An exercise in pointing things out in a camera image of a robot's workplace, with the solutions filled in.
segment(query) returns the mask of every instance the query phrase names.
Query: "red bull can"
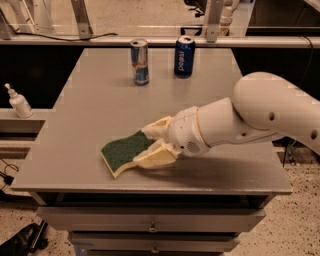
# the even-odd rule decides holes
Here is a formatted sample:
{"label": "red bull can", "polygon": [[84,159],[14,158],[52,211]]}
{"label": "red bull can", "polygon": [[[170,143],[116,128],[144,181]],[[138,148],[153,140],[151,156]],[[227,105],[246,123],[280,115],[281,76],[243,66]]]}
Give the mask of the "red bull can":
{"label": "red bull can", "polygon": [[130,42],[133,79],[137,85],[149,83],[148,42],[144,39],[134,39]]}

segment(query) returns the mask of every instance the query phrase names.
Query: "soda can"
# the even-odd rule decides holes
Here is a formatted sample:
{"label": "soda can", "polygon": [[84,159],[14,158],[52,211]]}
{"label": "soda can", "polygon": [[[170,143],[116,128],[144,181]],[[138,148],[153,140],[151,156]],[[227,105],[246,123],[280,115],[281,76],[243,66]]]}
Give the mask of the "soda can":
{"label": "soda can", "polygon": [[191,76],[196,43],[190,36],[181,36],[176,42],[174,74],[179,78]]}
{"label": "soda can", "polygon": [[149,83],[148,42],[134,39],[130,42],[133,79],[137,85]]}

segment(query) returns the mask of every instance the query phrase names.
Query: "pepsi can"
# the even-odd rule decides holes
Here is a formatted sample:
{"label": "pepsi can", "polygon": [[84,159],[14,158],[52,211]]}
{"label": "pepsi can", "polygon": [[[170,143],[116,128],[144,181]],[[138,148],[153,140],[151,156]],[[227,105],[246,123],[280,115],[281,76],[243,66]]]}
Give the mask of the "pepsi can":
{"label": "pepsi can", "polygon": [[191,76],[196,43],[190,36],[181,36],[176,42],[174,74],[179,78]]}

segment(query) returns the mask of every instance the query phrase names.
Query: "drawer handle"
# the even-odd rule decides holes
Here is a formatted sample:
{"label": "drawer handle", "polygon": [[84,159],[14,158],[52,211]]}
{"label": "drawer handle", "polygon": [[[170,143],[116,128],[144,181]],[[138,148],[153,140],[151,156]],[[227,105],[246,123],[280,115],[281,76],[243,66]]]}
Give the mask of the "drawer handle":
{"label": "drawer handle", "polygon": [[159,232],[159,229],[156,228],[156,225],[154,224],[154,222],[152,222],[152,223],[151,223],[151,227],[148,229],[148,231],[149,231],[150,233],[157,233],[157,232]]}
{"label": "drawer handle", "polygon": [[152,254],[158,254],[160,251],[157,249],[157,246],[154,246],[154,248],[151,250]]}

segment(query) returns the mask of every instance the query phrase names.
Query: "scrubbing pad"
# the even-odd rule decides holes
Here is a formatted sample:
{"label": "scrubbing pad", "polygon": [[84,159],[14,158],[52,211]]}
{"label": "scrubbing pad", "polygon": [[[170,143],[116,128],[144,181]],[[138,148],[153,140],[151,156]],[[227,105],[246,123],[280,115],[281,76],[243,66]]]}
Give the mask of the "scrubbing pad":
{"label": "scrubbing pad", "polygon": [[101,153],[113,177],[117,178],[124,170],[135,167],[137,164],[133,158],[147,150],[152,143],[140,130],[130,137],[106,144]]}

